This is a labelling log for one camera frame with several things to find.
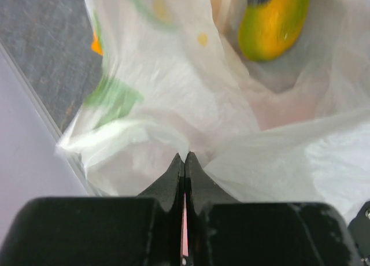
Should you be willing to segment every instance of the plastic bag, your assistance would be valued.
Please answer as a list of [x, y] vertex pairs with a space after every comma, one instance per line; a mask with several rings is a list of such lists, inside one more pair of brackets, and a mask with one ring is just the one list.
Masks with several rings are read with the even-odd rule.
[[59, 147], [99, 189], [140, 193], [191, 149], [243, 201], [324, 201], [348, 222], [370, 198], [370, 0], [312, 0], [263, 64], [235, 50], [238, 11], [218, 33], [210, 0], [85, 1], [104, 73]]

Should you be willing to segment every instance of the crumpled plastic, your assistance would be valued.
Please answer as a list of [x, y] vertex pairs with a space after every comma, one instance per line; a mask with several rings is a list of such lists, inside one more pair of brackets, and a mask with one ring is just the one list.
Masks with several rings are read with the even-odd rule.
[[136, 195], [191, 150], [241, 201], [322, 201], [349, 223], [370, 199], [370, 0], [312, 0], [297, 43], [262, 64], [210, 0], [85, 1], [103, 78], [58, 147], [97, 188]]

